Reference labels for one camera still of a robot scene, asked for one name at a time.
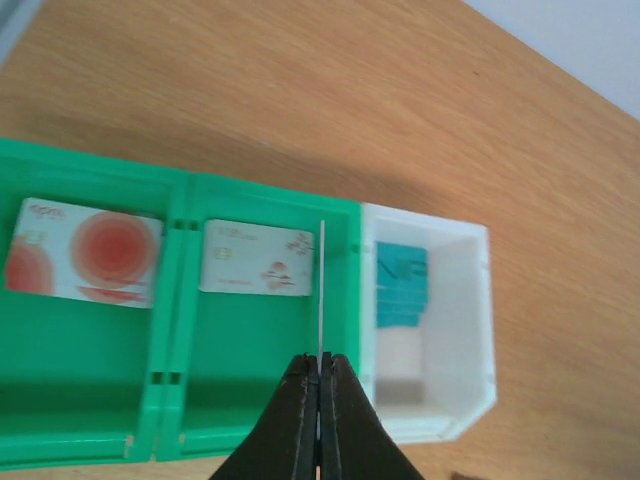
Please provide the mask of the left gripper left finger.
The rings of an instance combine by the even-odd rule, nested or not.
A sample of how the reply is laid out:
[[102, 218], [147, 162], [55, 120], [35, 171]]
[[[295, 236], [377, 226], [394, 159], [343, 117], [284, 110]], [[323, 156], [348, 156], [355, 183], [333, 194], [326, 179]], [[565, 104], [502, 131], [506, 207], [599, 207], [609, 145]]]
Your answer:
[[254, 428], [211, 479], [314, 479], [318, 399], [317, 358], [294, 356]]

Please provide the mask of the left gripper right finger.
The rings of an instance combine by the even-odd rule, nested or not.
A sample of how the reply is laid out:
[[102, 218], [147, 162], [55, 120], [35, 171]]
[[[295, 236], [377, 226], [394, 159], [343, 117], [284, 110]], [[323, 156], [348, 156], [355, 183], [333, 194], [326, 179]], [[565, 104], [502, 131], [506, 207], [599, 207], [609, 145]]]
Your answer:
[[422, 477], [383, 428], [342, 354], [323, 354], [319, 408], [322, 479]]

